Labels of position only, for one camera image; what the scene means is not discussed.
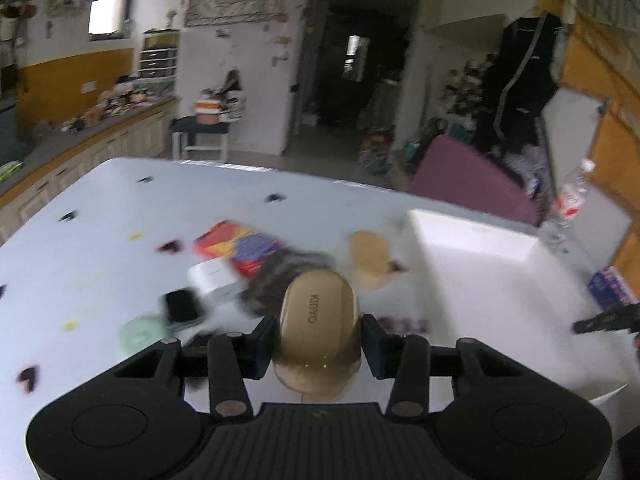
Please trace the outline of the black power adapter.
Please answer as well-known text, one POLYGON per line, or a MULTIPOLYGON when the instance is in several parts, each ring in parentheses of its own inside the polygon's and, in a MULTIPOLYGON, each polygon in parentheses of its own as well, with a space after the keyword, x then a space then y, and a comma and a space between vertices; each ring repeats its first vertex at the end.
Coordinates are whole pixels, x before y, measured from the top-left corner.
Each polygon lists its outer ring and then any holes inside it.
MULTIPOLYGON (((183 351, 189 353, 191 350, 206 353, 208 342, 216 336, 222 335, 222 330, 201 330, 193 335, 189 341, 183 346, 183 351)), ((200 390, 208 383, 207 376, 187 377, 186 386, 193 391, 200 390)))

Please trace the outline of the dark brown wavy hair claw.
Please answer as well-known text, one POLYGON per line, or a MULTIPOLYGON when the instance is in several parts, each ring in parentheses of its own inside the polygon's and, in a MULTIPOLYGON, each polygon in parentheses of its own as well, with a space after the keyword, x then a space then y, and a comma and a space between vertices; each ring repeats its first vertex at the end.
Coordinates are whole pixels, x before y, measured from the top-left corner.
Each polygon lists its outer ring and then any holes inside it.
POLYGON ((279 316, 288 286, 300 274, 319 269, 333 269, 335 260, 324 252, 299 252, 278 248, 265 258, 241 292, 241 307, 249 315, 279 316))

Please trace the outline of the smartwatch with black screen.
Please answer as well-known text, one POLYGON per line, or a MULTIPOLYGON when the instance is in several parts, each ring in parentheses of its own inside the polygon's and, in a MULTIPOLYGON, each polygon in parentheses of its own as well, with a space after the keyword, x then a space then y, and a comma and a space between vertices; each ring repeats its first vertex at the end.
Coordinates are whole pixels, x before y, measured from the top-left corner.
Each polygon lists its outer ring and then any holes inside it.
POLYGON ((160 300, 163 316, 171 330, 182 330, 200 324, 205 318, 198 295, 190 288, 166 292, 160 300))

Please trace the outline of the white power adapter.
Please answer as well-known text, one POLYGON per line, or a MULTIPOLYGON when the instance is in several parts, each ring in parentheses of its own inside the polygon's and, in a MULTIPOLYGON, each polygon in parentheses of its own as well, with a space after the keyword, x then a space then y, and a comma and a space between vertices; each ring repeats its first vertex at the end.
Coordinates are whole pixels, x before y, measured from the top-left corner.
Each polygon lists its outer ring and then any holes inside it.
POLYGON ((224 258, 213 258, 194 264, 186 276, 198 298, 209 307, 232 301, 246 285, 245 278, 224 258))

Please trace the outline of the beige Kinyo case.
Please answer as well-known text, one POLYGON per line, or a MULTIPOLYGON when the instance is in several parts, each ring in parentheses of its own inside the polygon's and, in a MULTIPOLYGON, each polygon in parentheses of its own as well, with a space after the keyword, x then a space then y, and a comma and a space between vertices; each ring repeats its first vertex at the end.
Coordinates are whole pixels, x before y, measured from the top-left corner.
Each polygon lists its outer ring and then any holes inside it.
POLYGON ((337 400, 360 369, 359 322, 355 291, 341 274, 317 269, 294 278, 272 358, 280 383, 305 403, 337 400))

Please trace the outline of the mint green round tape measure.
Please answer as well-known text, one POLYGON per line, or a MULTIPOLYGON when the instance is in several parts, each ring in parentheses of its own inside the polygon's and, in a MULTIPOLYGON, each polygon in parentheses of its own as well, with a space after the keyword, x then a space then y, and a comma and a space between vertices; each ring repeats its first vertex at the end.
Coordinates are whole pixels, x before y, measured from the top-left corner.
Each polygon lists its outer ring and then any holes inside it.
POLYGON ((160 314, 140 315, 127 322, 118 332, 118 352, 129 358, 170 336, 167 320, 160 314))

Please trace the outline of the oval wooden block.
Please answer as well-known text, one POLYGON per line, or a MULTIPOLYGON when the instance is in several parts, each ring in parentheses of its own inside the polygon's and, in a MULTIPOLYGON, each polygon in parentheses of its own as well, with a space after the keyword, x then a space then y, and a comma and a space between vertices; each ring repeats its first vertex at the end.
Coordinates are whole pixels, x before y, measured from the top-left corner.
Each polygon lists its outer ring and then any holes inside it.
POLYGON ((353 232, 349 237, 349 255, 352 277, 363 288, 383 288, 402 270, 392 259, 386 239, 377 232, 353 232))

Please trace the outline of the colourful card box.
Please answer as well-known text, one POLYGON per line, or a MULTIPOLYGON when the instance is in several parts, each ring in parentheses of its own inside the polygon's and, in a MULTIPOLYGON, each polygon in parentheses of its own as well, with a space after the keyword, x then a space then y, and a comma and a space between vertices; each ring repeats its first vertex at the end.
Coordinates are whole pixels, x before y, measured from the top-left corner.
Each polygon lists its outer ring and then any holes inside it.
POLYGON ((216 223, 194 240, 194 252, 204 259, 228 260, 244 278, 254 276, 282 246, 280 238, 231 220, 216 223))

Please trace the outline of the white cardboard tray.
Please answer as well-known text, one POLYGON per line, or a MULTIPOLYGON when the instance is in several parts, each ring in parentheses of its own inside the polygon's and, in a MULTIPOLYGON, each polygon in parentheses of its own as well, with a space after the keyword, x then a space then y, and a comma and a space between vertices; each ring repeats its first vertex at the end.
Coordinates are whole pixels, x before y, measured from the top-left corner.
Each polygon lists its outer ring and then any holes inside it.
POLYGON ((537 237, 413 209, 400 244, 432 344, 477 339, 594 404, 628 385, 611 336, 573 332, 597 307, 537 237))

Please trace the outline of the purple tissue pack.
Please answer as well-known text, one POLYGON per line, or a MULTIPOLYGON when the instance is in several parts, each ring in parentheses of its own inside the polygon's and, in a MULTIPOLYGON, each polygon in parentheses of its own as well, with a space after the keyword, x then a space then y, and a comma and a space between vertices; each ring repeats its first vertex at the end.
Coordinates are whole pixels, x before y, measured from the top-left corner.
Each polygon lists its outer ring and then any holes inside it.
POLYGON ((639 298, 615 266, 597 270, 587 284, 588 292, 602 311, 635 306, 639 298))

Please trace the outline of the clear water bottle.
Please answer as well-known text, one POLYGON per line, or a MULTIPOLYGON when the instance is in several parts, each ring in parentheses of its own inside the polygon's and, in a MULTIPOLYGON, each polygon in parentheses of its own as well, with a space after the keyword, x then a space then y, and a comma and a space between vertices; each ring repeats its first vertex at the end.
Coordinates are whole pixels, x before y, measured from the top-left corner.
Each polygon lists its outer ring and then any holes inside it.
POLYGON ((541 223, 539 236, 551 250, 557 250, 565 242, 575 218, 582 211, 590 191, 590 174, 596 163, 583 158, 570 172, 555 194, 547 217, 541 223))

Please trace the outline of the small dark stool table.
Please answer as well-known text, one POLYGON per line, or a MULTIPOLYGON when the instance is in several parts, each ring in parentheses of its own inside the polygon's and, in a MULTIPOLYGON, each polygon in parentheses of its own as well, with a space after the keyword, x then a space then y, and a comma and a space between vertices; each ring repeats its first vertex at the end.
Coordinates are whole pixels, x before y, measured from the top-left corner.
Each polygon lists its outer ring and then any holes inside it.
POLYGON ((183 159, 189 152, 217 152, 218 162, 224 164, 229 158, 229 133, 228 122, 216 124, 201 124, 195 116, 186 116, 175 119, 171 123, 171 158, 183 159), (198 136, 218 136, 217 146, 198 145, 198 136))

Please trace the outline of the pink pot on stool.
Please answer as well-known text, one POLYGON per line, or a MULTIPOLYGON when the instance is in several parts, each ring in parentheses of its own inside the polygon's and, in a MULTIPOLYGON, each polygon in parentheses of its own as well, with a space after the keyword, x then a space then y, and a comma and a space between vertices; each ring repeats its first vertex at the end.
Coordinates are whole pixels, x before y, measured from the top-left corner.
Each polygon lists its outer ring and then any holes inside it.
POLYGON ((196 122, 200 125, 216 125, 220 122, 220 115, 224 108, 221 100, 200 99, 193 105, 196 122))

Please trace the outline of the white cabinet counter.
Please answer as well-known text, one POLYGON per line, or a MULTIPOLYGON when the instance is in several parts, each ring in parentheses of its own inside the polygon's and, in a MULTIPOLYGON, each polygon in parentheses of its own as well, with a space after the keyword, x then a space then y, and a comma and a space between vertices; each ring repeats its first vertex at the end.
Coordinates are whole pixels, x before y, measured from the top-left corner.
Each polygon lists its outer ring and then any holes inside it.
POLYGON ((58 194, 116 157, 154 158, 168 149, 174 96, 108 118, 96 127, 53 133, 1 182, 1 240, 6 242, 58 194))

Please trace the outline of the plastic drawer unit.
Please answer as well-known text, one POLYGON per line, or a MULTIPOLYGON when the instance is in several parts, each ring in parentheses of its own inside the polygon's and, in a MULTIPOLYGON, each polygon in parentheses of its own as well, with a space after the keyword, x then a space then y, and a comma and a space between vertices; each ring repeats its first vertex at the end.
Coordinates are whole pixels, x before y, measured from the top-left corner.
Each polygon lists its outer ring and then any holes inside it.
POLYGON ((140 78, 175 78, 180 44, 179 29, 149 29, 143 33, 139 54, 140 78))

